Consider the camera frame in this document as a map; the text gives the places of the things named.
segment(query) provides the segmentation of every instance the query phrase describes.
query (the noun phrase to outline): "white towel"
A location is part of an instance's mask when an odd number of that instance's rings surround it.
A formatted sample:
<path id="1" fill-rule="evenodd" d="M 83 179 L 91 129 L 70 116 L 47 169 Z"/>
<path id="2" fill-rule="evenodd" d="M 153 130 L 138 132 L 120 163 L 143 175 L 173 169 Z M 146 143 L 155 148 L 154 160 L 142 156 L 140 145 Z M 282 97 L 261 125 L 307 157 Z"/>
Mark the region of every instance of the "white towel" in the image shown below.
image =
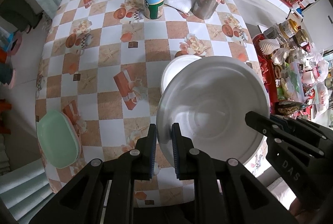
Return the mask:
<path id="1" fill-rule="evenodd" d="M 164 0 L 164 4 L 176 8 L 183 13 L 188 13 L 194 2 L 195 0 Z"/>

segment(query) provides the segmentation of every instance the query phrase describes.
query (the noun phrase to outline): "tablecloth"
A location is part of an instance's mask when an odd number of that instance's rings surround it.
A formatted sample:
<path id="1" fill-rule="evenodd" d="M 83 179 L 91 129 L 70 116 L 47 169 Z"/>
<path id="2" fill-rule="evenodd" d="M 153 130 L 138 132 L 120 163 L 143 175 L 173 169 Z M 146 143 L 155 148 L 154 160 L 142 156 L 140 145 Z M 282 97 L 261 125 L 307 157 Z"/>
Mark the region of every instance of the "tablecloth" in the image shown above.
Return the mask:
<path id="1" fill-rule="evenodd" d="M 82 152 L 63 169 L 42 155 L 55 193 L 92 159 L 115 159 L 147 135 L 162 71 L 177 52 L 238 58 L 261 76 L 233 0 L 222 0 L 205 21 L 166 5 L 159 19 L 138 20 L 142 7 L 143 0 L 62 0 L 59 6 L 39 66 L 36 124 L 47 111 L 72 110 L 68 105 L 74 104 Z M 266 153 L 264 143 L 246 167 L 255 174 Z M 135 181 L 134 197 L 136 207 L 184 203 L 194 199 L 194 183 L 176 179 L 157 144 L 154 177 Z"/>

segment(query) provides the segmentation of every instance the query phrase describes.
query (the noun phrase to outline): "white cabinet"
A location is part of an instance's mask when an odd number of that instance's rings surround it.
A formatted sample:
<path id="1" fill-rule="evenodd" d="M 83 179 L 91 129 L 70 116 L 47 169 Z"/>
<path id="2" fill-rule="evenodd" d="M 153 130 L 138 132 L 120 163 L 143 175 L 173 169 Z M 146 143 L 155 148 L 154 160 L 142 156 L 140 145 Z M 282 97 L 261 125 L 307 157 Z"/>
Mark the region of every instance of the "white cabinet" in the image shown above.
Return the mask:
<path id="1" fill-rule="evenodd" d="M 303 23 L 318 49 L 333 45 L 333 7 L 329 0 L 317 0 L 303 11 Z"/>

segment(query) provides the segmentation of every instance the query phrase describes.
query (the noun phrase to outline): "white bowl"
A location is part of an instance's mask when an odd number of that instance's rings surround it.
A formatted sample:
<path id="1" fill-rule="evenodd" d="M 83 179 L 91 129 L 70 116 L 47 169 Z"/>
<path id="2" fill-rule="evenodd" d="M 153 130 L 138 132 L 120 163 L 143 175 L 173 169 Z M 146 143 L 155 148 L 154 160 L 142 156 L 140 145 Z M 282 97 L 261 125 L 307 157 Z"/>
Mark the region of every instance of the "white bowl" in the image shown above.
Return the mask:
<path id="1" fill-rule="evenodd" d="M 186 66 L 188 66 L 190 63 L 195 62 L 197 60 L 201 59 L 201 57 L 197 55 L 181 55 L 176 58 L 174 58 L 164 69 L 162 77 L 161 77 L 161 83 L 160 83 L 160 91 L 161 95 L 164 93 L 166 87 L 170 83 L 170 81 Z"/>
<path id="2" fill-rule="evenodd" d="M 269 118 L 268 94 L 251 68 L 231 57 L 197 60 L 171 80 L 159 102 L 156 126 L 162 153 L 173 166 L 171 126 L 179 123 L 195 148 L 245 165 L 264 141 L 245 123 L 251 110 Z"/>

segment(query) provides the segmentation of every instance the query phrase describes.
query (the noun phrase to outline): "green plastic container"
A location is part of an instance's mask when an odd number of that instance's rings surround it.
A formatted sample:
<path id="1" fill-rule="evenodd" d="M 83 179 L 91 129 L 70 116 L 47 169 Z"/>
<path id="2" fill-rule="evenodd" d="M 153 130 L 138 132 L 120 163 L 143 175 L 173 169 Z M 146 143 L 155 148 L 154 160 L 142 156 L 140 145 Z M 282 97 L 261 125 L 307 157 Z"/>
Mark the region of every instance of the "green plastic container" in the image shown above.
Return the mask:
<path id="1" fill-rule="evenodd" d="M 80 154 L 76 132 L 69 118 L 50 110 L 37 124 L 37 138 L 46 159 L 56 168 L 73 164 Z"/>

